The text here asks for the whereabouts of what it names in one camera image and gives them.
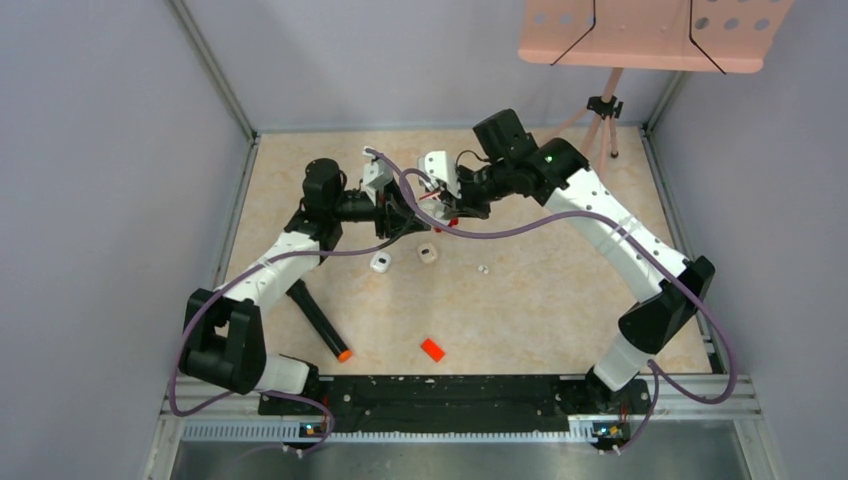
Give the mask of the beige earbud case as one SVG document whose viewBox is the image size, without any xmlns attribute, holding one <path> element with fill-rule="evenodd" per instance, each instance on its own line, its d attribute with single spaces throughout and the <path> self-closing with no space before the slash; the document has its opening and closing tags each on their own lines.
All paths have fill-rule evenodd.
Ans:
<svg viewBox="0 0 848 480">
<path fill-rule="evenodd" d="M 417 247 L 420 261 L 425 265 L 431 265 L 438 260 L 438 251 L 432 243 L 424 243 Z"/>
</svg>

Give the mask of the white earbud case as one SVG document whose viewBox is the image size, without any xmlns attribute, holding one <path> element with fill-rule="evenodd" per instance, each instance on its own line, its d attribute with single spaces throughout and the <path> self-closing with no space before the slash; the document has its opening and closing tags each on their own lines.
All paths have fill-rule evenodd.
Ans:
<svg viewBox="0 0 848 480">
<path fill-rule="evenodd" d="M 438 199 L 425 199 L 418 206 L 427 217 L 427 222 L 436 228 L 443 228 L 450 223 L 449 211 L 445 204 Z"/>
<path fill-rule="evenodd" d="M 376 252 L 370 260 L 370 268 L 378 274 L 385 274 L 391 264 L 392 256 L 385 251 Z"/>
</svg>

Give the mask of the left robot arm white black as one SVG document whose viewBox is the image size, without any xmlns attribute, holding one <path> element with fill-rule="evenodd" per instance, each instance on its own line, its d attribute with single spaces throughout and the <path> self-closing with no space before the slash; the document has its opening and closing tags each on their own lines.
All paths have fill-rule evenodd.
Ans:
<svg viewBox="0 0 848 480">
<path fill-rule="evenodd" d="M 346 347 L 307 292 L 303 276 L 335 250 L 346 222 L 373 224 L 386 245 L 430 228 L 416 217 L 384 164 L 373 161 L 365 172 L 367 183 L 348 189 L 336 161 L 319 158 L 306 166 L 303 196 L 272 246 L 230 283 L 190 296 L 177 364 L 181 373 L 238 394 L 280 391 L 297 413 L 317 407 L 321 388 L 309 379 L 311 366 L 267 353 L 264 316 L 288 297 L 332 351 L 342 354 Z"/>
</svg>

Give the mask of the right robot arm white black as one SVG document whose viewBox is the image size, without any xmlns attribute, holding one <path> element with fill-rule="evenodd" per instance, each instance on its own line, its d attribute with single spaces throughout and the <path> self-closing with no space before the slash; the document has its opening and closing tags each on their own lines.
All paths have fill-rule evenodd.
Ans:
<svg viewBox="0 0 848 480">
<path fill-rule="evenodd" d="M 703 309 L 714 265 L 660 240 L 612 195 L 575 146 L 559 137 L 538 143 L 514 110 L 489 116 L 473 132 L 486 155 L 484 167 L 459 166 L 444 152 L 427 153 L 418 162 L 443 190 L 438 218 L 485 219 L 495 201 L 531 197 L 562 215 L 606 258 L 636 300 L 588 373 L 589 404 L 614 411 L 626 400 L 626 385 Z"/>
</svg>

